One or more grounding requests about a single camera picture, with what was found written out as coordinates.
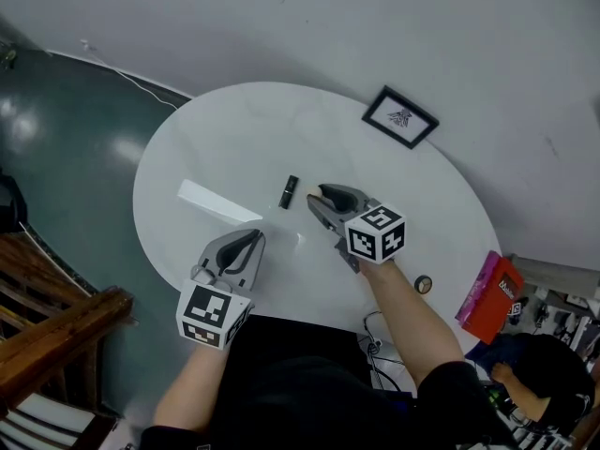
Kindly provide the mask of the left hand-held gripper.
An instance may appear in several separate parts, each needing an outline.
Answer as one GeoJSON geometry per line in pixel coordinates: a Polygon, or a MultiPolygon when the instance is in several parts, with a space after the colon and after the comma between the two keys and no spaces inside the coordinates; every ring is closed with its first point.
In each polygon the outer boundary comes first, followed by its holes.
{"type": "Polygon", "coordinates": [[[176,310],[179,336],[227,349],[247,321],[266,238],[262,231],[230,232],[210,242],[184,282],[176,310]]]}

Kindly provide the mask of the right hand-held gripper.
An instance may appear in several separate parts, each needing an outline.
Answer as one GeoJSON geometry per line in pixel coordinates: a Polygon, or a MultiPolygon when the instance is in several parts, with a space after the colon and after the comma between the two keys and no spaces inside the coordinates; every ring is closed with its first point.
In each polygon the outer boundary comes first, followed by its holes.
{"type": "Polygon", "coordinates": [[[406,217],[394,206],[370,199],[354,187],[320,184],[319,189],[322,196],[307,195],[308,210],[339,236],[335,249],[355,273],[359,260],[385,263],[404,248],[406,217]]]}

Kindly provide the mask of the small black stick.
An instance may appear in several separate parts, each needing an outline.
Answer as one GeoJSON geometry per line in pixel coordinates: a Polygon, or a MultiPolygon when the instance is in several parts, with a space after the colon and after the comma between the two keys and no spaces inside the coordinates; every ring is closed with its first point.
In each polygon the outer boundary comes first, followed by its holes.
{"type": "Polygon", "coordinates": [[[282,209],[288,209],[292,201],[296,186],[299,182],[299,178],[295,175],[290,175],[286,182],[285,188],[282,191],[278,207],[282,209]]]}

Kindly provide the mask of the person's right forearm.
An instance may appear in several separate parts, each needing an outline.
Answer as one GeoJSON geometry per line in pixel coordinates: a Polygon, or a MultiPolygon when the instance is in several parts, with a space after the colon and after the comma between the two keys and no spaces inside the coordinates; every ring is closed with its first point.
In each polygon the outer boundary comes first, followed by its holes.
{"type": "Polygon", "coordinates": [[[416,385],[420,385],[435,368],[464,360],[455,333],[394,262],[361,261],[359,267],[397,352],[416,385]]]}

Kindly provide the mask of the person's left forearm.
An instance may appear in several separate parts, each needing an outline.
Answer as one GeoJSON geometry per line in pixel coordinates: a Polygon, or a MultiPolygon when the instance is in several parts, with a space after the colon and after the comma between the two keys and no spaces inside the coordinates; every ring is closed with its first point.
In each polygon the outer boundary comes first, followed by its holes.
{"type": "Polygon", "coordinates": [[[199,345],[157,405],[155,426],[204,431],[218,400],[229,352],[199,345]]]}

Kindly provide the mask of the white oval table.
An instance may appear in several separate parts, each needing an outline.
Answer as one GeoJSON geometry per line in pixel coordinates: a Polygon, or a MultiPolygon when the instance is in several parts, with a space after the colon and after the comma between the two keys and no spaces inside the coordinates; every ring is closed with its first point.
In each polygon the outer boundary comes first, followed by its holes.
{"type": "Polygon", "coordinates": [[[431,143],[408,149],[363,122],[365,111],[348,97],[277,82],[221,88],[179,108],[147,144],[135,176],[133,216],[149,262],[181,289],[206,245],[236,229],[180,197],[190,181],[257,215],[266,247],[250,295],[256,314],[388,339],[367,282],[307,206],[313,186],[357,188],[406,217],[397,263],[409,280],[432,278],[427,302],[470,350],[476,338],[455,316],[487,254],[499,249],[488,214],[431,143]],[[282,209],[290,175],[299,182],[282,209]]]}

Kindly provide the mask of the person's black top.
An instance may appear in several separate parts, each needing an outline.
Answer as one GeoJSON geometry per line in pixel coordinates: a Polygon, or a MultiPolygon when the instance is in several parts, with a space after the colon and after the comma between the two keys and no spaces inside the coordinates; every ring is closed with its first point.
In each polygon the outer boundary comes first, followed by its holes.
{"type": "Polygon", "coordinates": [[[485,450],[516,442],[465,362],[415,396],[370,383],[353,333],[253,316],[234,338],[204,431],[152,424],[139,450],[485,450]]]}

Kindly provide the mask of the pink book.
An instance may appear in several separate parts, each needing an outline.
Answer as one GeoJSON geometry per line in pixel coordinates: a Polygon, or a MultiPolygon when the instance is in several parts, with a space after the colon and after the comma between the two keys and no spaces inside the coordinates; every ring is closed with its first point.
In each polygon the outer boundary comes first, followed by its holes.
{"type": "Polygon", "coordinates": [[[488,285],[488,282],[492,277],[493,271],[500,258],[501,256],[493,250],[487,254],[484,264],[482,265],[482,268],[480,269],[479,274],[471,287],[471,290],[461,305],[457,315],[455,316],[460,325],[463,325],[473,312],[475,304],[488,285]]]}

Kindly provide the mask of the wooden bench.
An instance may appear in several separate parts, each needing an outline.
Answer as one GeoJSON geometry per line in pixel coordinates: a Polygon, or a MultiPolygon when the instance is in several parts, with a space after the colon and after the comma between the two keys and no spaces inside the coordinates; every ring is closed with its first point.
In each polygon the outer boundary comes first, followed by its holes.
{"type": "Polygon", "coordinates": [[[0,234],[0,416],[36,392],[100,411],[102,339],[132,307],[121,288],[87,292],[26,233],[0,234]]]}

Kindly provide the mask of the grey shelf unit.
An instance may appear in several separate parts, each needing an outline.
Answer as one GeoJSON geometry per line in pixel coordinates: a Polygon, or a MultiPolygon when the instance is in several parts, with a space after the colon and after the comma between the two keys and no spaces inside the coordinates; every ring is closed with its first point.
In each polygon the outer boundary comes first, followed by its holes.
{"type": "Polygon", "coordinates": [[[525,284],[550,307],[600,320],[600,271],[509,257],[525,284]]]}

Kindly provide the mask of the black chair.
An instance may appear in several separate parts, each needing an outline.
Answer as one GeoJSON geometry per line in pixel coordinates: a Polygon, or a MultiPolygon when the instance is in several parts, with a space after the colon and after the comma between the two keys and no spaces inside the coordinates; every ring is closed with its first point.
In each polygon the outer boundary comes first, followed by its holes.
{"type": "Polygon", "coordinates": [[[18,233],[28,222],[27,205],[15,181],[0,167],[0,234],[18,233]]]}

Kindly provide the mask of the white slatted rack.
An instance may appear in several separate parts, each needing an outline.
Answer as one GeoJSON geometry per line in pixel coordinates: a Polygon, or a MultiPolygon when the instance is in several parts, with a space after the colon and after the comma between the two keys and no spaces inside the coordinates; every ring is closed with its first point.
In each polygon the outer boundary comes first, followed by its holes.
{"type": "Polygon", "coordinates": [[[0,419],[7,450],[69,450],[95,418],[92,412],[32,394],[0,419]]]}

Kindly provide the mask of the black picture frame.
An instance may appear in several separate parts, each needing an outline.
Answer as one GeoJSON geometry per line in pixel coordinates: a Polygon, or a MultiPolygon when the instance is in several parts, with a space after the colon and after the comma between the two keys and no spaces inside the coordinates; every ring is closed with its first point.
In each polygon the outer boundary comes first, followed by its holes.
{"type": "Polygon", "coordinates": [[[439,120],[385,85],[362,121],[409,149],[414,149],[440,124],[439,120]]]}

